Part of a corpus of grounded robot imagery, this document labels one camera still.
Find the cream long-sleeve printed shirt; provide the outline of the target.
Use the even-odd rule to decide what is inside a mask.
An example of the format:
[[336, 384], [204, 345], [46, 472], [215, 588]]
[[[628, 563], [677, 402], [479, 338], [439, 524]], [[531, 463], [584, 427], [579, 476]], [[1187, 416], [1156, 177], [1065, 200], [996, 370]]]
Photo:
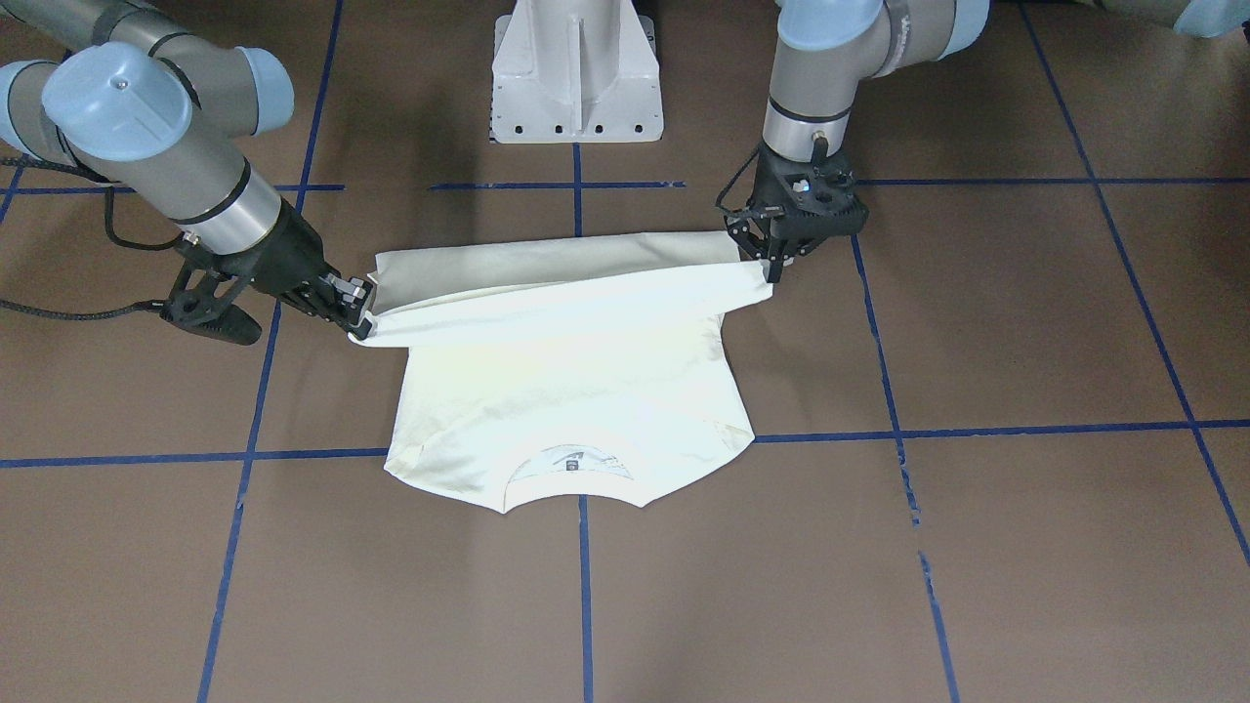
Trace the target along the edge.
[[752, 424], [722, 323], [768, 300], [721, 231], [384, 251], [371, 348], [408, 352], [385, 472], [504, 515], [585, 494], [648, 507]]

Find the white pillar with base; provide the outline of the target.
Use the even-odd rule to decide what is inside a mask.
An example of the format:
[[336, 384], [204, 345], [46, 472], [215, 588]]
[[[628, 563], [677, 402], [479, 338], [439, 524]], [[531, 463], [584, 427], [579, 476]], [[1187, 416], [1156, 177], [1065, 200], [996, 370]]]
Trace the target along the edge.
[[518, 1], [494, 23], [490, 138], [505, 145], [658, 143], [665, 119], [642, 1]]

